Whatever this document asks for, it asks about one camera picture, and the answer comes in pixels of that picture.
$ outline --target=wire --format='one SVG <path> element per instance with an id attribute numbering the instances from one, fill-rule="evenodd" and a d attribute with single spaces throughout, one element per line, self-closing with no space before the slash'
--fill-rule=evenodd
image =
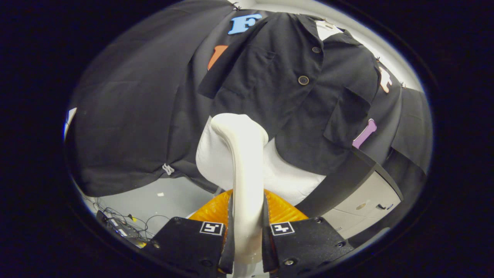
<path id="1" fill-rule="evenodd" d="M 148 226 L 148 222 L 149 222 L 149 220 L 150 220 L 151 218 L 156 217 L 156 216 L 165 217 L 166 219 L 170 220 L 170 218 L 168 218 L 167 216 L 164 216 L 164 215 L 159 215 L 159 214 L 157 214 L 157 215 L 153 215 L 153 216 L 151 216 L 150 218 L 148 218 L 148 220 L 146 220 L 146 225 L 145 225 L 145 228 L 144 228 L 144 235 L 146 236 L 146 238 L 147 238 L 148 240 L 149 240 L 149 238 L 148 238 L 148 228 L 149 228 L 149 226 Z"/>
<path id="2" fill-rule="evenodd" d="M 122 220 L 122 221 L 124 221 L 124 224 L 125 224 L 126 226 L 131 227 L 131 228 L 134 228 L 134 229 L 135 229 L 135 230 L 139 233 L 139 238 L 140 238 L 140 239 L 146 239 L 148 242 L 149 242 L 148 234 L 150 234 L 150 235 L 152 235 L 152 236 L 155 236 L 155 235 L 156 235 L 155 233 L 148 232 L 148 228 L 149 228 L 149 226 L 148 226 L 148 222 L 149 222 L 149 220 L 151 220 L 151 218 L 156 217 L 156 216 L 165 217 L 166 219 L 170 220 L 170 218 L 169 218 L 168 216 L 165 216 L 165 215 L 160 215 L 160 214 L 153 215 L 153 216 L 151 216 L 150 218 L 148 218 L 146 221 L 143 221 L 142 219 L 139 219 L 139 218 L 137 218 L 137 217 L 133 217 L 133 216 L 132 216 L 132 218 L 135 218 L 135 219 L 137 219 L 137 220 L 141 221 L 142 223 L 144 223 L 144 229 L 141 229 L 141 227 L 136 227 L 136 226 L 133 226 L 133 225 L 131 225 L 131 224 L 129 224 L 129 223 L 127 222 L 126 218 L 130 218 L 130 216 L 124 216 L 124 215 L 122 215 L 120 212 L 118 212 L 117 210 L 115 210 L 115 209 L 113 209 L 113 208 L 111 208 L 111 207 L 106 207 L 106 208 L 104 208 L 104 209 L 103 209 L 103 208 L 102 208 L 102 206 L 101 206 L 101 204 L 99 203 L 99 197 L 96 199 L 96 202 L 91 201 L 90 199 L 88 199 L 88 198 L 87 198 L 87 197 L 85 197 L 85 196 L 82 196 L 82 197 L 83 197 L 84 199 L 88 200 L 89 202 L 91 202 L 91 203 L 93 204 L 93 208 L 94 208 L 94 209 L 96 209 L 96 208 L 94 207 L 94 205 L 96 205 L 96 206 L 98 207 L 97 209 L 98 209 L 98 210 L 100 210 L 100 211 L 102 211 L 103 213 L 108 212 L 108 213 L 109 213 L 109 214 L 111 214 L 113 217 L 115 217 L 115 215 L 116 215 L 116 216 L 120 216 L 120 217 L 122 218 L 121 220 Z"/>

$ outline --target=white surface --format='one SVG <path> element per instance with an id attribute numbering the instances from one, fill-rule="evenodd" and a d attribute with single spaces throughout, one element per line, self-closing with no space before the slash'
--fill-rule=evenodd
<path id="1" fill-rule="evenodd" d="M 233 274 L 226 275 L 226 278 L 232 278 L 232 277 L 234 277 Z M 255 269 L 252 272 L 252 275 L 248 276 L 247 278 L 269 278 L 269 273 L 265 273 L 263 270 L 262 261 L 258 262 L 255 265 Z"/>
<path id="2" fill-rule="evenodd" d="M 266 131 L 247 115 L 223 113 L 211 119 L 211 128 L 227 144 L 234 165 L 233 225 L 235 264 L 244 275 L 251 275 L 261 260 L 263 148 Z"/>
<path id="3" fill-rule="evenodd" d="M 76 111 L 77 111 L 77 107 L 70 109 L 69 113 L 67 115 L 67 118 L 65 119 L 65 128 L 64 128 L 64 132 L 63 132 L 63 139 L 64 140 L 65 140 L 65 137 L 67 136 L 67 131 L 69 130 L 70 122 L 72 122 L 72 119 L 74 118 L 74 115 L 76 114 Z"/>
<path id="4" fill-rule="evenodd" d="M 321 41 L 324 41 L 327 37 L 334 34 L 342 33 L 334 24 L 329 24 L 325 21 L 316 21 L 317 35 Z"/>
<path id="5" fill-rule="evenodd" d="M 133 217 L 143 221 L 147 221 L 154 215 L 186 218 L 213 197 L 213 194 L 201 189 L 186 178 L 158 179 L 149 185 L 131 191 L 100 198 L 87 197 L 82 192 L 81 195 L 88 209 L 93 213 L 97 212 L 97 206 L 93 206 L 92 203 L 98 201 L 103 209 L 110 207 L 122 215 L 132 214 Z M 129 218 L 126 220 L 140 230 L 144 229 L 143 222 L 139 220 L 133 222 Z M 165 217 L 151 218 L 147 230 L 149 238 L 154 236 L 167 222 L 168 219 Z"/>
<path id="6" fill-rule="evenodd" d="M 196 153 L 199 172 L 224 190 L 233 188 L 233 157 L 225 141 L 212 130 L 211 117 L 204 127 Z M 304 171 L 285 160 L 276 151 L 275 140 L 263 150 L 264 188 L 291 205 L 300 203 L 326 176 Z"/>
<path id="7" fill-rule="evenodd" d="M 405 58 L 394 49 L 392 45 L 386 42 L 373 30 L 334 8 L 314 0 L 229 1 L 239 2 L 237 6 L 240 5 L 243 9 L 303 13 L 327 18 L 329 22 L 334 23 L 337 27 L 350 31 L 356 40 L 365 45 L 376 57 L 380 57 L 379 60 L 381 63 L 383 63 L 400 82 L 404 82 L 408 88 L 423 92 L 423 87 L 420 84 L 417 74 Z"/>
<path id="8" fill-rule="evenodd" d="M 393 188 L 374 172 L 354 193 L 322 217 L 346 239 L 372 226 L 400 202 Z M 383 210 L 378 204 L 386 208 L 393 206 Z"/>

